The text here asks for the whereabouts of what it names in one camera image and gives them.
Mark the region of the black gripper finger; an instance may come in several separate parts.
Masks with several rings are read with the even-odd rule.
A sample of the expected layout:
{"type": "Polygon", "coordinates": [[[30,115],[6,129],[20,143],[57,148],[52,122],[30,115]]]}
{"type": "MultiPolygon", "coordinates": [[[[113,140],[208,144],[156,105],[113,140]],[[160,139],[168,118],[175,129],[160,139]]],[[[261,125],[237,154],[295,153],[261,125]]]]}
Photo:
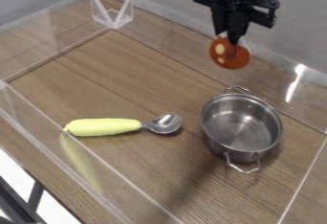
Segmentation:
{"type": "Polygon", "coordinates": [[[239,39],[245,35],[251,23],[249,16],[240,11],[233,11],[227,18],[227,37],[229,43],[236,45],[239,39]]]}
{"type": "Polygon", "coordinates": [[[213,6],[211,9],[212,12],[212,22],[213,22],[213,27],[215,27],[215,33],[220,34],[225,31],[227,29],[227,13],[224,9],[219,6],[213,6]]]}

